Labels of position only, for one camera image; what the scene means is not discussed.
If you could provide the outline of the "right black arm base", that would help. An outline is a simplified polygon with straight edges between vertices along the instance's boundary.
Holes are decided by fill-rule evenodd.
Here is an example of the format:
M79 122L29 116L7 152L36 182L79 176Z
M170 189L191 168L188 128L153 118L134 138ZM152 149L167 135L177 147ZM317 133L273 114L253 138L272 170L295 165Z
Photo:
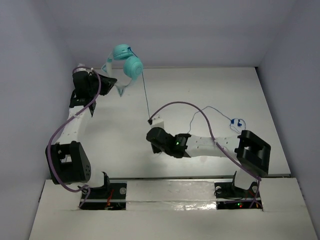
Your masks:
M253 182L247 190L235 187L232 182L216 182L214 187L218 210L263 209L257 182Z

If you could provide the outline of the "teal cat-ear headphones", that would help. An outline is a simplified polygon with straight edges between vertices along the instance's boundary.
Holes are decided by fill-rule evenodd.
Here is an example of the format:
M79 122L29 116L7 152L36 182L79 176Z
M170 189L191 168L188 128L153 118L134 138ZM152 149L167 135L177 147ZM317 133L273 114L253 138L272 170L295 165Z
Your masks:
M115 83L118 95L122 97L125 90L134 85L139 76L142 75L144 65L128 44L119 44L115 46L108 55L105 64L101 67L101 70L106 73L109 78L113 77L112 63L114 61L124 61L122 68L123 73L130 78L128 84Z

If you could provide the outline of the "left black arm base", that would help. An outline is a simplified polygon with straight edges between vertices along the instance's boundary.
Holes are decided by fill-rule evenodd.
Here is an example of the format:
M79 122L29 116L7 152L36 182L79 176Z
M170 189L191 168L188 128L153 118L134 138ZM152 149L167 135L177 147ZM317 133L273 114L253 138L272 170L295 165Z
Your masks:
M100 186L90 189L87 200L83 203L86 195L80 198L81 210L126 210L126 182L111 182L109 186Z

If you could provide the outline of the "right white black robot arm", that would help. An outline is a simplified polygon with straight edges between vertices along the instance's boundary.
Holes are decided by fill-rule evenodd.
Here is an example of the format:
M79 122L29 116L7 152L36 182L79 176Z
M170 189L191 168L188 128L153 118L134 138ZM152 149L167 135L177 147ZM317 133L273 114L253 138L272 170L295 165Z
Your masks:
M203 137L180 133L171 135L161 127L153 127L147 134L155 154L181 158L226 157L239 167L231 192L238 197L247 193L253 182L259 182L269 174L271 146L249 130L232 137Z

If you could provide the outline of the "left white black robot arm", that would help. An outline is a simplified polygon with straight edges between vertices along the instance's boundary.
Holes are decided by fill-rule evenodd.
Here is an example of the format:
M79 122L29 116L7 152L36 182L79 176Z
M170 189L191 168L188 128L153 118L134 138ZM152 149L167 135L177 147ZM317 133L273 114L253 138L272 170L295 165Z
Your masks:
M45 155L53 183L76 193L68 185L85 184L92 174L81 137L94 115L98 96L107 95L118 80L87 67L77 67L72 71L72 81L74 90L70 97L68 118L50 137Z

